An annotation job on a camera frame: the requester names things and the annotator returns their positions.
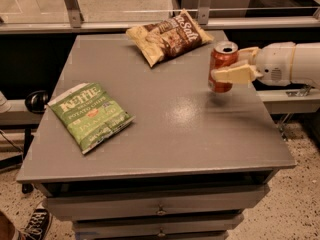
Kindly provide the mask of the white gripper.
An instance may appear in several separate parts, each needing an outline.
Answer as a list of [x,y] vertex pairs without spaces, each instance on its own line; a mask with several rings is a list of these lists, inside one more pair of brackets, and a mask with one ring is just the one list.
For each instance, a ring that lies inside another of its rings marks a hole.
[[247,60],[249,64],[256,64],[257,68],[249,64],[228,66],[213,70],[211,76],[219,83],[248,84],[259,78],[268,86],[287,86],[290,84],[294,49],[293,42],[273,43],[262,49],[240,49],[238,60]]

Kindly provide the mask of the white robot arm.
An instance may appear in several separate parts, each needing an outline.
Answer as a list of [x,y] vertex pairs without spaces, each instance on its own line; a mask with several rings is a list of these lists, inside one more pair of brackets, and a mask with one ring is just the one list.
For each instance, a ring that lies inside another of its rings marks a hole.
[[238,51],[237,61],[211,73],[216,82],[268,86],[306,84],[320,87],[320,43],[272,43]]

